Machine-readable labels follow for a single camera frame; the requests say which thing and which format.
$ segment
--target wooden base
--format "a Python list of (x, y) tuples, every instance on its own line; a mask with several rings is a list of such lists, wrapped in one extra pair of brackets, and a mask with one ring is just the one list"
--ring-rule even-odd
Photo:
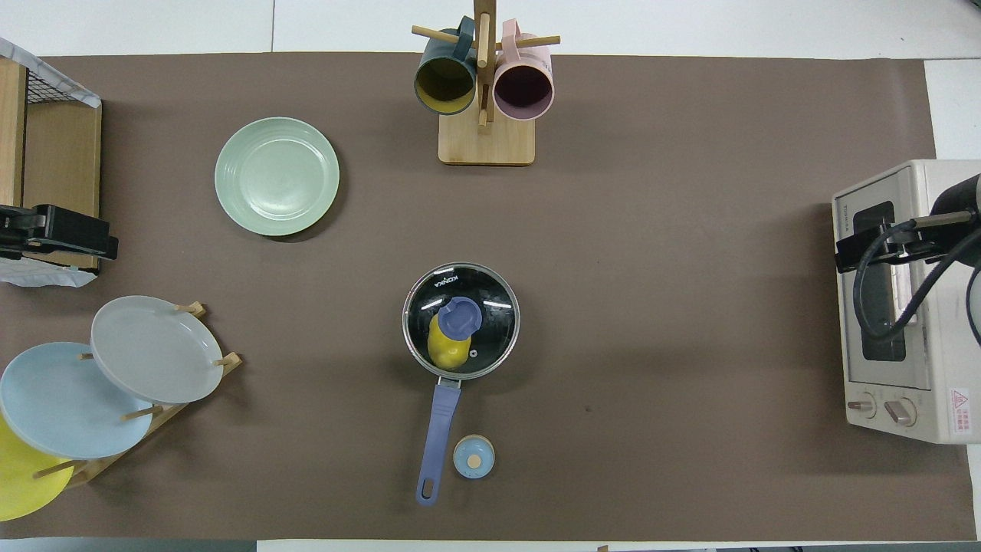
[(484, 127), (479, 124), (477, 100), (463, 113), (439, 117), (440, 161), (447, 165), (511, 166), (535, 161), (535, 121), (515, 121), (493, 105), (490, 109), (494, 110), (493, 122)]

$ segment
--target yellow plate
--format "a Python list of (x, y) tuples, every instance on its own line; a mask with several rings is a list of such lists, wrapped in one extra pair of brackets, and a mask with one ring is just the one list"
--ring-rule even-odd
[(26, 516), (54, 500), (75, 470), (62, 469), (39, 479), (32, 476), (65, 461), (30, 448), (0, 416), (0, 522)]

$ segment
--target blue pot handle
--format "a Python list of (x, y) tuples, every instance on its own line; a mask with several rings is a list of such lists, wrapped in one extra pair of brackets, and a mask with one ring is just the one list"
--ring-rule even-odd
[(453, 423), (453, 413), (459, 402), (459, 387), (437, 384), (433, 392), (433, 411), (430, 413), (430, 427), (426, 433), (423, 466), (419, 470), (419, 485), (416, 487), (416, 502), (423, 506), (433, 506), (439, 496), (439, 478), (446, 459), (449, 426)]
[(473, 48), (474, 44), (474, 32), (475, 32), (474, 20), (463, 16), (460, 20), (460, 27), (456, 28), (456, 35), (459, 39), (456, 41), (456, 47), (453, 48), (453, 58), (460, 61), (467, 61), (467, 54)]

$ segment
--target blue plate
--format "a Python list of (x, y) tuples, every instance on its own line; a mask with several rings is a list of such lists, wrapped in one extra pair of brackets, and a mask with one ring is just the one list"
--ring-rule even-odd
[(493, 445), (483, 435), (467, 435), (453, 449), (453, 465), (460, 475), (479, 479), (493, 468)]
[(31, 447), (61, 458), (92, 460), (139, 442), (151, 415), (120, 416), (152, 406), (116, 387), (81, 343), (46, 343), (17, 355), (0, 376), (0, 412)]

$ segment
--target oven knob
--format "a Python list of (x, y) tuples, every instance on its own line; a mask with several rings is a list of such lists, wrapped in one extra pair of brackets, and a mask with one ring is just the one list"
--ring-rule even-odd
[(859, 411), (865, 417), (875, 417), (875, 398), (868, 393), (862, 393), (857, 401), (848, 401), (846, 406), (849, 410)]
[(910, 399), (902, 398), (898, 401), (886, 401), (884, 405), (889, 417), (899, 425), (910, 427), (916, 423), (916, 406)]

